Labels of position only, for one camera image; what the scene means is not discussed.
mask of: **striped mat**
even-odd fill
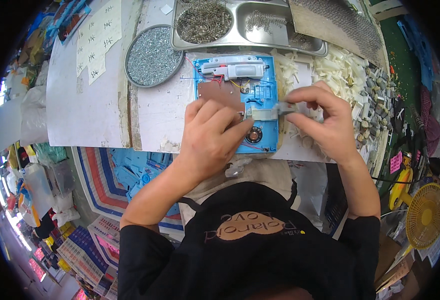
[[[115,164],[109,148],[72,147],[73,160],[85,196],[92,211],[120,221],[128,205],[127,190],[113,173]],[[158,224],[160,232],[183,235],[180,214],[165,216]]]

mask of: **left hand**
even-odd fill
[[[251,119],[241,121],[238,112],[214,100],[193,101],[185,111],[180,154],[172,166],[198,185],[223,169],[252,126]]]

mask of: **person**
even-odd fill
[[[349,207],[340,238],[321,233],[290,208],[295,186],[288,200],[250,181],[218,189],[201,203],[183,198],[221,175],[253,125],[228,107],[199,99],[186,108],[180,154],[121,217],[118,299],[375,298],[380,200],[356,150],[351,106],[322,81],[286,100],[324,110],[323,123],[299,113],[286,119],[338,165]],[[196,212],[174,249],[157,224],[179,199]]]

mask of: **circuit board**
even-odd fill
[[[223,105],[234,108],[244,118],[247,116],[247,111],[252,109],[271,110],[278,103],[273,57],[245,55],[230,58],[247,58],[248,61],[245,64],[249,61],[265,62],[263,77],[253,79],[238,76],[235,79],[224,80],[224,76],[221,75],[202,73],[202,66],[205,63],[212,63],[213,60],[221,59],[221,57],[197,59],[193,61],[195,99],[212,98]],[[278,119],[255,120],[252,129],[247,133],[236,153],[276,152],[277,143]]]

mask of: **black shirt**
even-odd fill
[[[378,218],[347,219],[336,241],[252,182],[201,207],[178,249],[145,227],[121,229],[118,299],[244,299],[285,284],[316,300],[375,299]]]

